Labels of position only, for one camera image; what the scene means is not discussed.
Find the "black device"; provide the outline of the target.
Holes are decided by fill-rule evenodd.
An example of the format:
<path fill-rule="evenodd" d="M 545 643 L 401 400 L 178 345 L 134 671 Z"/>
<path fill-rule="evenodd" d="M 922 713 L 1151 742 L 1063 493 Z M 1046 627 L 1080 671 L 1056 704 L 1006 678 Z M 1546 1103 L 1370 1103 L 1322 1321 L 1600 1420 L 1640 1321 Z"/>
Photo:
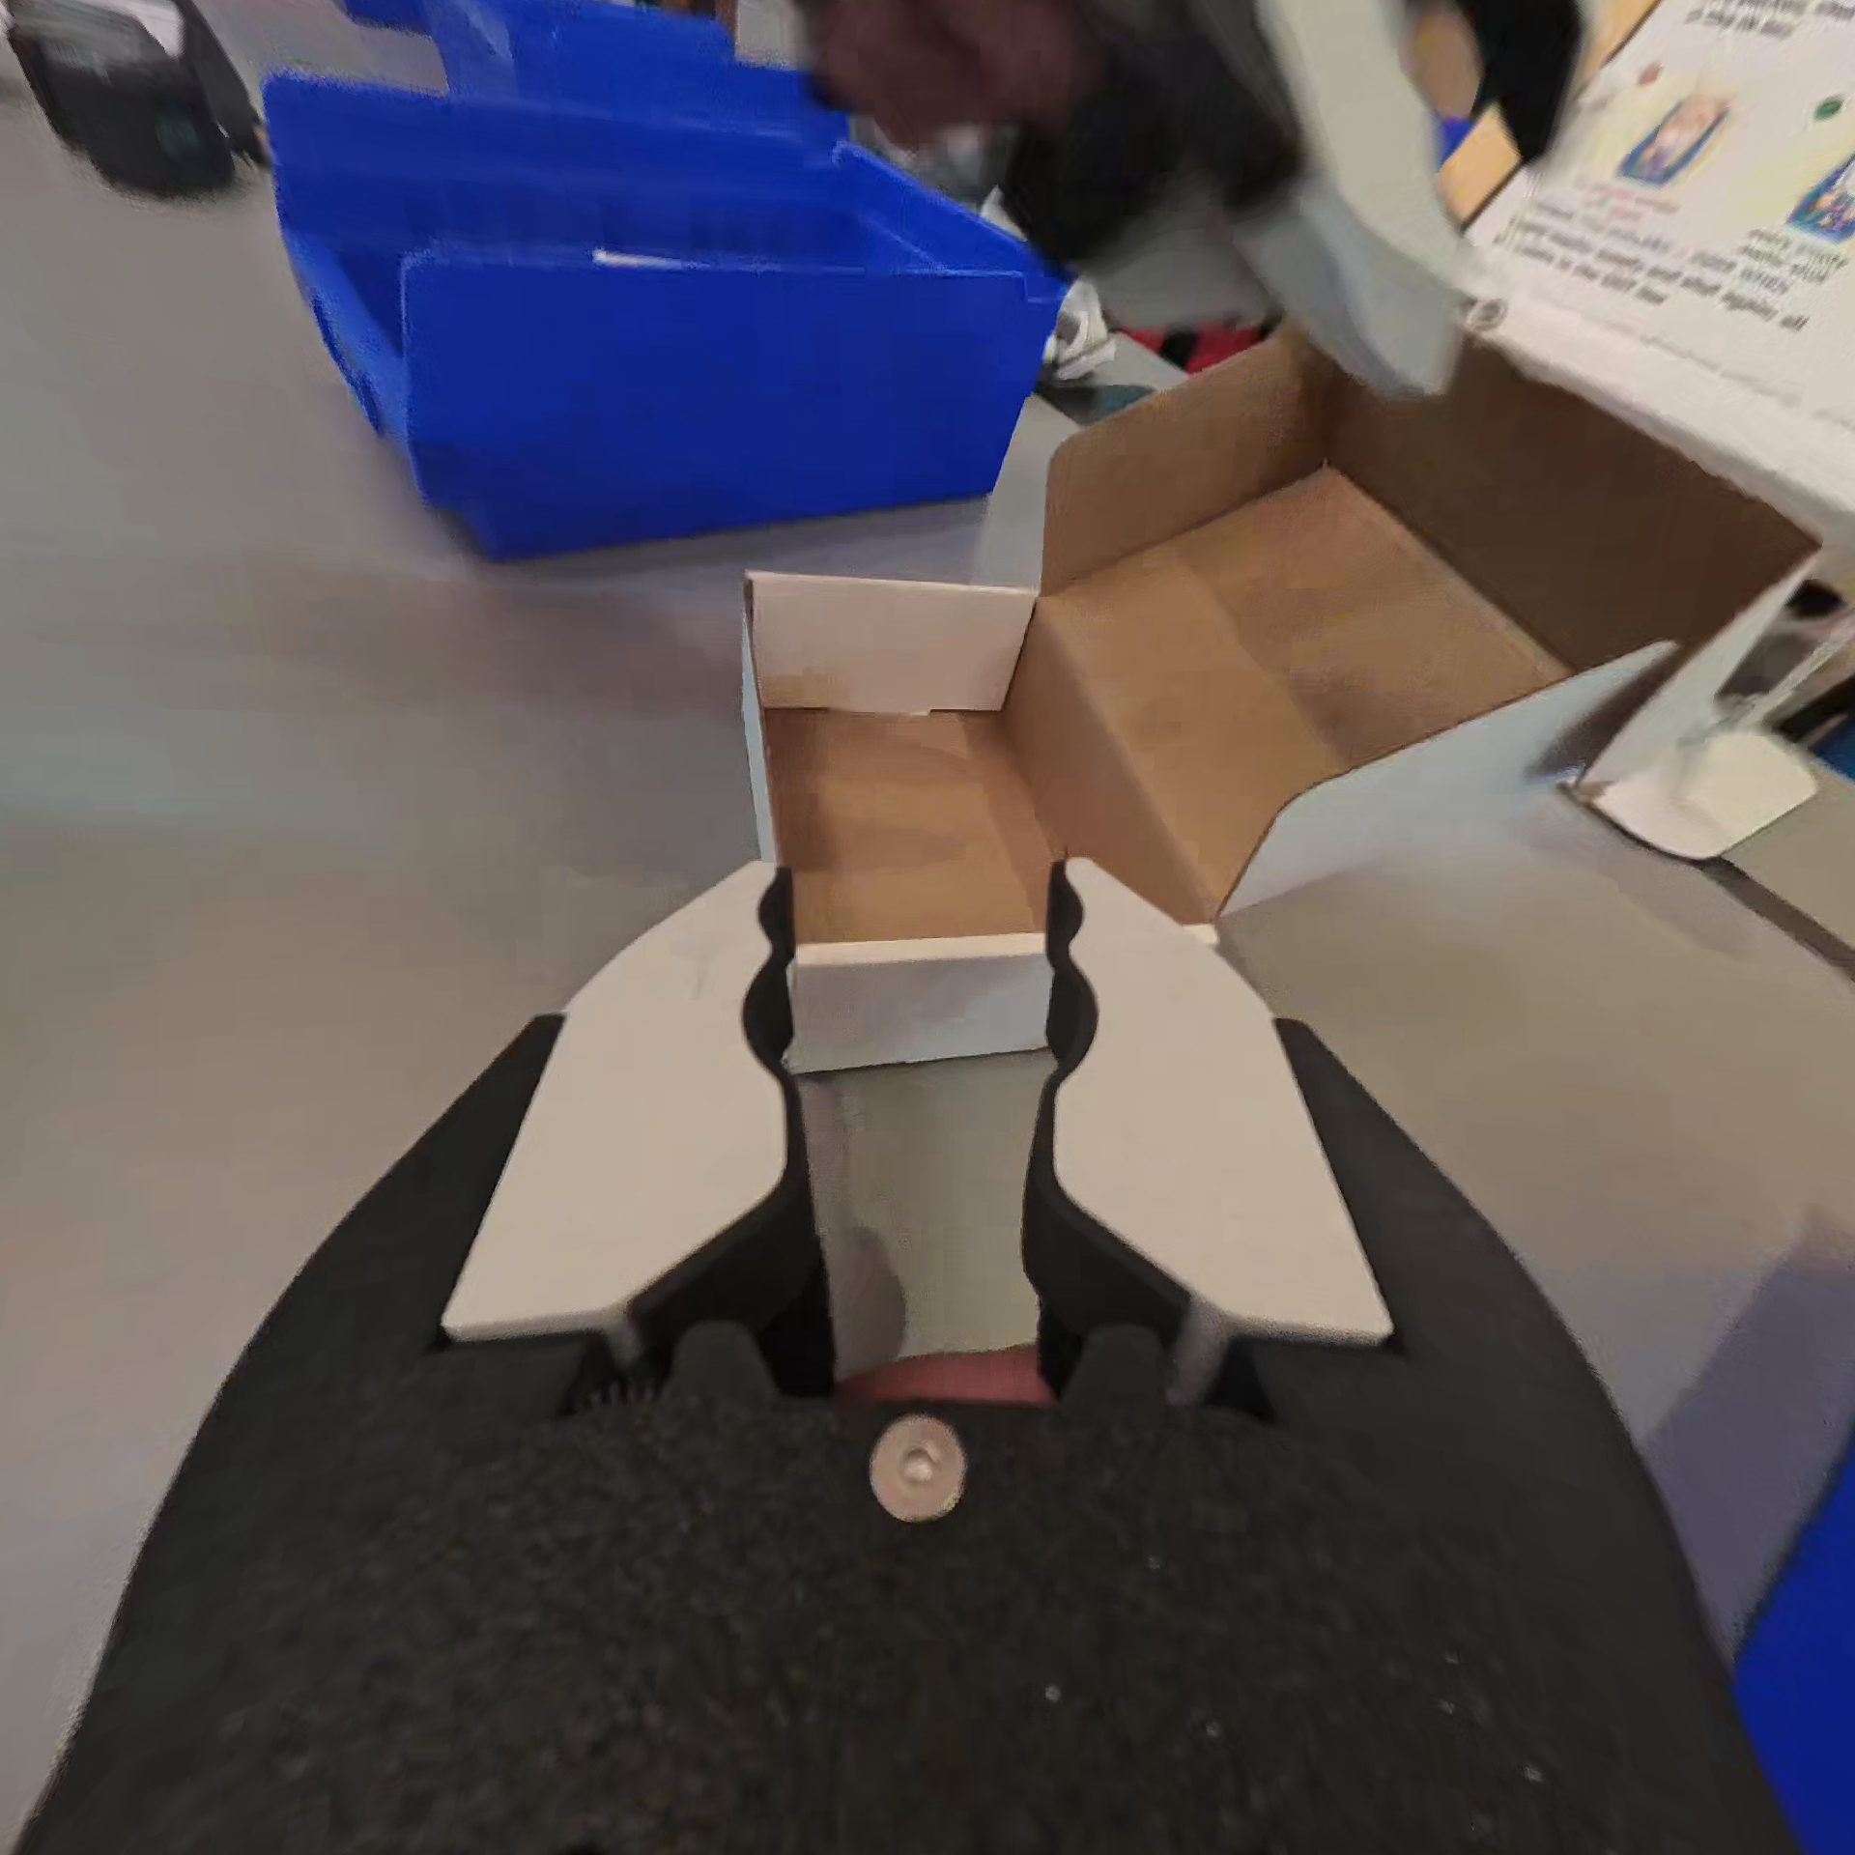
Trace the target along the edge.
<path fill-rule="evenodd" d="M 265 173 L 265 114 L 192 0 L 6 0 L 0 42 L 114 193 L 192 202 Z"/>

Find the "white stand base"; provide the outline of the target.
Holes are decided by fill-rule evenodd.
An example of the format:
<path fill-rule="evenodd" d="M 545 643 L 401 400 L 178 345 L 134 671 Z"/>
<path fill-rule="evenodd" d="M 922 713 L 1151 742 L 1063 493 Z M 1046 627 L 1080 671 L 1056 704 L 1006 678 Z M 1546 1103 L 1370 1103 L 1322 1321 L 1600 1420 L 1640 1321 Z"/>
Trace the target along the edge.
<path fill-rule="evenodd" d="M 1672 862 L 1717 862 L 1811 802 L 1811 758 L 1757 729 L 1729 729 L 1640 773 L 1579 773 L 1571 802 Z"/>

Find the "white cardboard box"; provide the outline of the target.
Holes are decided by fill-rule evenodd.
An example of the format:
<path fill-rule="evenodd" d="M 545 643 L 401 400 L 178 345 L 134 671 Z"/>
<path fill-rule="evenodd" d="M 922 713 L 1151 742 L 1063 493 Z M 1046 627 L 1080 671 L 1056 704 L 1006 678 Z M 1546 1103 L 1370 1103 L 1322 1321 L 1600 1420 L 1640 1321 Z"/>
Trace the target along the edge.
<path fill-rule="evenodd" d="M 1420 400 L 1266 340 L 1056 441 L 1041 593 L 750 570 L 790 1071 L 1041 1050 L 1063 857 L 1218 939 L 1457 802 L 1625 785 L 1806 565 L 1486 340 Z"/>

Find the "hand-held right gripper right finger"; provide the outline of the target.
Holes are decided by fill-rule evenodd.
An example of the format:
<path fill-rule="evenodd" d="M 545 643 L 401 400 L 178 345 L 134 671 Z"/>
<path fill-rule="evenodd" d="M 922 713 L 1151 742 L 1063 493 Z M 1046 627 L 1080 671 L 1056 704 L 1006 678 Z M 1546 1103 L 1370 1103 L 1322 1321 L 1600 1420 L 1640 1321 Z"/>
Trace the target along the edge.
<path fill-rule="evenodd" d="M 1209 1404 L 1240 1339 L 1399 1339 L 1276 1007 L 1090 857 L 1046 873 L 1046 1060 L 1027 1286 L 1056 1386 L 1109 1328 L 1170 1404 Z"/>

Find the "printed instruction sheet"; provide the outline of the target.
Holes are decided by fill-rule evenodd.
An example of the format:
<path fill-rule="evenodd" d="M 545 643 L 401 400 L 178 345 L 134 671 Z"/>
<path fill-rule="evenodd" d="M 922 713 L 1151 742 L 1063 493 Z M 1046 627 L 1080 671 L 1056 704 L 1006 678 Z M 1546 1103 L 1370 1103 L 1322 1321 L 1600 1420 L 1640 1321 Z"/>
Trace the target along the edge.
<path fill-rule="evenodd" d="M 1466 239 L 1500 297 L 1855 426 L 1855 5 L 1646 5 Z"/>

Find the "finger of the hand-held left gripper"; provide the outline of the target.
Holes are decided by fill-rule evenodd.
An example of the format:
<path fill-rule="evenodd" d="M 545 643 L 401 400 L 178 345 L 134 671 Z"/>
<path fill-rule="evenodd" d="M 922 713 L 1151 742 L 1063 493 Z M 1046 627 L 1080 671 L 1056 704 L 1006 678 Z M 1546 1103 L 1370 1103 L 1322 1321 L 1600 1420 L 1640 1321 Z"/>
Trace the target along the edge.
<path fill-rule="evenodd" d="M 1289 193 L 1240 258 L 1310 345 L 1370 393 L 1447 393 L 1457 375 L 1457 228 L 1432 193 L 1432 121 L 1404 72 L 1399 0 L 1260 0 L 1301 114 Z"/>

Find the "red object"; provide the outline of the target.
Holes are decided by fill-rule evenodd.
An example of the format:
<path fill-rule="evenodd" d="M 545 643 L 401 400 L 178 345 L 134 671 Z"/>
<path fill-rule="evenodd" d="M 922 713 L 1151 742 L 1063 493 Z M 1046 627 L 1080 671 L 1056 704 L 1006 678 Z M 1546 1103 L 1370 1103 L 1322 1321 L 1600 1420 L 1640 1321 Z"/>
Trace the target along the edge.
<path fill-rule="evenodd" d="M 1176 334 L 1119 334 L 1119 340 L 1135 340 L 1170 375 L 1218 375 L 1218 362 L 1247 358 L 1260 340 L 1276 340 L 1276 320 L 1176 320 Z"/>

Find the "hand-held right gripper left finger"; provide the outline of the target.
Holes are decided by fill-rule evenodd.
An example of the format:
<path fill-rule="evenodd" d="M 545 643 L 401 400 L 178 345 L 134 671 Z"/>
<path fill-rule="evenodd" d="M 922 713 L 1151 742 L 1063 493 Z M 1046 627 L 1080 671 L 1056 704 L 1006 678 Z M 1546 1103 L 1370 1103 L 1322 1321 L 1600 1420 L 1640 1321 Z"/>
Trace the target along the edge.
<path fill-rule="evenodd" d="M 543 1067 L 446 1339 L 607 1339 L 666 1376 L 730 1321 L 779 1396 L 830 1396 L 830 1265 L 790 1083 L 790 873 L 742 862 L 607 963 Z"/>

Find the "blue plastic bin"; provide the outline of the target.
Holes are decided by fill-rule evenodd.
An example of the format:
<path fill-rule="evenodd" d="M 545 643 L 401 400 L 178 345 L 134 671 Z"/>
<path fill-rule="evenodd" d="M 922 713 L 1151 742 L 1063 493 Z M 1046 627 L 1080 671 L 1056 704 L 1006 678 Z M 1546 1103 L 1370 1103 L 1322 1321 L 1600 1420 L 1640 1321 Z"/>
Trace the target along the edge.
<path fill-rule="evenodd" d="M 1757 1607 L 1734 1705 L 1806 1855 L 1855 1855 L 1855 1541 L 1798 1541 Z"/>
<path fill-rule="evenodd" d="M 433 42 L 446 89 L 470 103 L 844 147 L 844 114 L 830 114 L 808 72 L 730 53 L 722 17 L 627 0 L 340 0 L 340 17 Z"/>
<path fill-rule="evenodd" d="M 980 500 L 1063 272 L 830 114 L 265 81 L 290 281 L 486 554 Z"/>

